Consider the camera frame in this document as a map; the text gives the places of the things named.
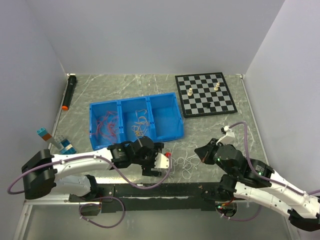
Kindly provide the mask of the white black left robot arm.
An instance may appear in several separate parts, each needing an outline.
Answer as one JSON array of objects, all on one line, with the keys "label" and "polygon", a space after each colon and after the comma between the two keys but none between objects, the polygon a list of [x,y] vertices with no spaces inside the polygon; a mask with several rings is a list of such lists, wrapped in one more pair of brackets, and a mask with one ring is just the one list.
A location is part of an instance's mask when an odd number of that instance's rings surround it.
[{"label": "white black left robot arm", "polygon": [[51,154],[49,149],[40,150],[21,168],[25,199],[35,200],[55,192],[93,201],[99,195],[96,179],[78,176],[90,171],[119,171],[139,165],[143,176],[159,177],[162,169],[170,167],[163,148],[162,142],[144,136],[86,153]]}]

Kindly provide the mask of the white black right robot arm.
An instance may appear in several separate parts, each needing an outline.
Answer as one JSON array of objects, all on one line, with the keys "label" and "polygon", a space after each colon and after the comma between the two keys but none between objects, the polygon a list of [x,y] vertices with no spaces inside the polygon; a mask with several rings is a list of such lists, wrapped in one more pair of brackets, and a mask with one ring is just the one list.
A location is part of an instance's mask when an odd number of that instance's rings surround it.
[{"label": "white black right robot arm", "polygon": [[320,198],[294,187],[264,162],[248,161],[232,144],[222,144],[216,138],[194,152],[202,163],[217,165],[225,172],[212,190],[203,193],[204,199],[248,200],[287,217],[301,230],[319,230]]}]

